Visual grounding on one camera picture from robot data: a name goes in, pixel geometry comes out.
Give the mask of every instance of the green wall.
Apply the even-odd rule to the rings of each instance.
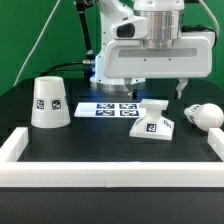
[[[132,5],[130,0],[122,2]],[[209,80],[224,89],[224,13],[223,0],[205,0],[220,23],[221,35],[213,50],[213,71]],[[56,0],[0,1],[0,94],[12,88],[16,76],[42,30]],[[90,36],[95,52],[100,49],[100,20],[94,6],[86,11]],[[212,21],[199,4],[187,4],[185,24]],[[22,73],[22,79],[36,77],[49,67],[82,60],[85,47],[78,14],[73,0],[61,0],[36,51]],[[60,73],[63,77],[82,77],[80,72]]]

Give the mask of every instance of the wire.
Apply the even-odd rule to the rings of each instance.
[[[201,5],[204,7],[205,11],[209,14],[211,19],[213,20],[215,28],[216,28],[216,35],[217,35],[217,38],[219,38],[220,27],[219,27],[219,23],[218,23],[217,19],[215,18],[212,11],[208,8],[208,6],[205,4],[205,2],[203,0],[198,0],[198,1],[201,3]]]
[[[47,74],[53,73],[53,72],[80,72],[83,71],[82,68],[77,68],[77,69],[55,69],[55,70],[48,70]]]
[[[29,61],[29,59],[30,59],[31,56],[33,55],[33,52],[35,51],[35,49],[36,49],[36,47],[38,46],[38,44],[39,44],[41,38],[43,37],[43,35],[44,35],[44,33],[45,33],[45,31],[46,31],[46,29],[47,29],[47,27],[48,27],[48,24],[50,23],[50,21],[51,21],[53,15],[54,15],[55,11],[57,10],[58,5],[60,4],[60,2],[61,2],[61,0],[58,0],[58,1],[56,2],[56,4],[55,4],[55,6],[54,6],[54,8],[53,8],[53,10],[52,10],[52,12],[51,12],[51,14],[49,15],[49,17],[48,17],[48,19],[47,19],[47,21],[46,21],[46,23],[45,23],[45,25],[44,25],[44,27],[43,27],[43,29],[42,29],[40,35],[39,35],[39,37],[37,38],[36,43],[34,44],[32,50],[31,50],[30,53],[28,54],[26,60],[24,61],[23,65],[22,65],[22,67],[21,67],[21,69],[20,69],[20,71],[19,71],[19,73],[18,73],[18,75],[17,75],[17,77],[16,77],[16,81],[15,81],[15,83],[14,83],[14,86],[16,86],[16,85],[18,84],[19,79],[21,78],[22,73],[23,73],[23,71],[24,71],[24,69],[25,69],[25,67],[26,67],[26,65],[27,65],[27,63],[28,63],[28,61]]]
[[[55,66],[49,68],[47,71],[41,73],[40,76],[46,76],[48,73],[50,73],[52,71],[61,71],[61,70],[56,70],[56,69],[71,66],[71,65],[82,65],[82,61],[73,61],[73,62],[68,62],[68,63],[64,63],[64,64],[60,64],[60,65],[55,65]]]

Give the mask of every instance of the white ball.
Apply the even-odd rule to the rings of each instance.
[[[203,131],[208,131],[209,128],[220,128],[224,121],[223,111],[215,104],[204,104],[195,111],[194,121]]]

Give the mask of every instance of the black and white pattern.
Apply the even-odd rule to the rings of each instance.
[[[115,106],[113,103],[98,103],[97,109],[114,109]]]
[[[157,131],[157,124],[150,124],[148,123],[146,126],[146,132],[153,132],[155,133]]]
[[[60,100],[53,100],[52,101],[52,109],[53,110],[61,109],[61,101]]]
[[[120,103],[120,109],[137,109],[137,104],[136,103]]]
[[[137,110],[120,110],[121,117],[138,117],[139,113]]]
[[[37,109],[44,110],[44,100],[37,100]]]
[[[106,117],[113,117],[115,115],[114,110],[97,110],[96,116],[106,116]]]

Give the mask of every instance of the white foam border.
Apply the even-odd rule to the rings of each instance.
[[[222,137],[208,143],[220,150]],[[28,142],[16,128],[1,147],[0,187],[224,187],[223,162],[16,162]]]

